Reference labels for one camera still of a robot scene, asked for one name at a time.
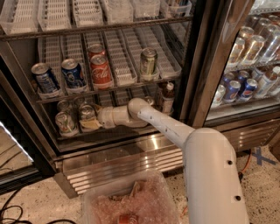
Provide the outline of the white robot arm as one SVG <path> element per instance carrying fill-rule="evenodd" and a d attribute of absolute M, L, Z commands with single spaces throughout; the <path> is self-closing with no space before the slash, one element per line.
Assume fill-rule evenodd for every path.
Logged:
<path fill-rule="evenodd" d="M 219 131 L 194 129 L 134 98 L 127 110 L 182 150 L 190 224 L 249 224 L 231 143 Z M 140 171 L 83 195 L 82 224 L 180 224 L 160 171 Z"/>

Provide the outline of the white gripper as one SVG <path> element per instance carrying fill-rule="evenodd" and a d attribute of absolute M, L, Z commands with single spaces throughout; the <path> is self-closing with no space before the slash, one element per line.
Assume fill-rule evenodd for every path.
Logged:
<path fill-rule="evenodd" d="M 142 128 L 148 123 L 137 117 L 139 107 L 131 105 L 119 107 L 102 107 L 95 104 L 94 110 L 98 114 L 97 119 L 80 120 L 80 126 L 85 130 L 98 130 L 101 126 L 105 129 L 112 129 L 116 126 L 129 128 Z"/>

